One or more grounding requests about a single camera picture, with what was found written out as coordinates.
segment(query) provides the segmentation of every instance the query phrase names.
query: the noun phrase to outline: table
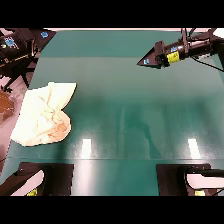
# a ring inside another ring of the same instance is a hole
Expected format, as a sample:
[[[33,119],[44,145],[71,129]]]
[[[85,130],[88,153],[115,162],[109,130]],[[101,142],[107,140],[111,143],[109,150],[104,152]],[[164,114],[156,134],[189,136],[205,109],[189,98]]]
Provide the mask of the table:
[[[22,161],[65,162],[75,164],[72,195],[158,195],[158,163],[224,169],[223,74],[191,59],[161,70],[136,65],[156,41],[179,37],[167,31],[57,33],[29,88],[76,82],[64,110],[72,131],[49,145],[12,141],[0,181]],[[216,56],[205,60],[221,67]]]

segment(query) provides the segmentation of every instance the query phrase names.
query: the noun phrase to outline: yellow label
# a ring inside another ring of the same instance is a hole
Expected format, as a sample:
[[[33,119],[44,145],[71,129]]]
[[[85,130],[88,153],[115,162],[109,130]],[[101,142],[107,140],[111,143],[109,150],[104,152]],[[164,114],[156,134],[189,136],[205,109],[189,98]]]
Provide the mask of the yellow label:
[[[168,54],[167,58],[168,58],[169,63],[174,63],[174,62],[180,61],[179,52],[176,51],[171,54]]]
[[[32,191],[30,191],[26,196],[37,196],[37,189],[33,189]]]
[[[195,196],[205,196],[204,191],[195,191],[194,194],[195,194]]]

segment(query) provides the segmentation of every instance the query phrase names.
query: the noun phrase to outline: white cloth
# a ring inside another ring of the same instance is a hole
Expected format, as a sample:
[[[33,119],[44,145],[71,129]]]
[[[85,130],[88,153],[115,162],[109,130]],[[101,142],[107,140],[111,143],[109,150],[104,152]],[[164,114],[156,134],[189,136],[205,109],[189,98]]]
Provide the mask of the white cloth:
[[[62,141],[70,132],[70,118],[62,109],[70,101],[76,83],[53,83],[27,90],[11,139],[23,146]]]

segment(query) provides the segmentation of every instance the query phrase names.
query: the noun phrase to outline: floor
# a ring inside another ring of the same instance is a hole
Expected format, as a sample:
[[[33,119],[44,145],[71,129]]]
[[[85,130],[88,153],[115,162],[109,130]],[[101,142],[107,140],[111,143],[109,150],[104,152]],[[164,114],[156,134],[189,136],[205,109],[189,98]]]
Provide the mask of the floor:
[[[55,31],[60,30],[76,30],[76,28],[47,28]],[[153,30],[180,30],[180,28],[146,28],[144,30],[153,29]],[[206,31],[208,28],[198,28],[197,31]],[[5,31],[3,28],[0,28],[0,30],[6,35],[9,32]],[[31,82],[32,80],[32,73],[27,74],[27,80],[28,82]],[[5,85],[8,81],[8,78],[0,79],[0,85]],[[12,130],[16,124],[17,118],[19,116],[20,108],[22,105],[22,101],[25,95],[25,92],[27,90],[27,87],[25,83],[23,82],[22,78],[19,77],[12,85],[11,88],[13,89],[12,93],[10,94],[9,98],[14,102],[14,114],[13,116],[7,118],[2,124],[0,124],[0,161],[4,159],[7,155],[7,151],[10,144],[10,135],[12,133]],[[2,171],[2,168],[4,166],[4,161],[0,162],[0,174]]]

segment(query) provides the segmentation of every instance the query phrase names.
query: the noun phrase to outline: green tabletop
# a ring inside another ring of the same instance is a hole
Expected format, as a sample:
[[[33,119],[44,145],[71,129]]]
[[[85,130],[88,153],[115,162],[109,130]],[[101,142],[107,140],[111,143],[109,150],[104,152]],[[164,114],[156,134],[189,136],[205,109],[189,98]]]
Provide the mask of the green tabletop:
[[[22,147],[12,141],[0,181],[21,161],[61,161],[75,164],[72,195],[158,195],[158,163],[209,162],[224,169],[223,74],[191,59],[160,70],[136,65],[156,41],[179,37],[58,32],[41,53],[30,89],[77,83],[64,110],[72,130],[59,143]],[[216,56],[204,61],[221,67]],[[192,157],[189,139],[196,139],[201,160]]]

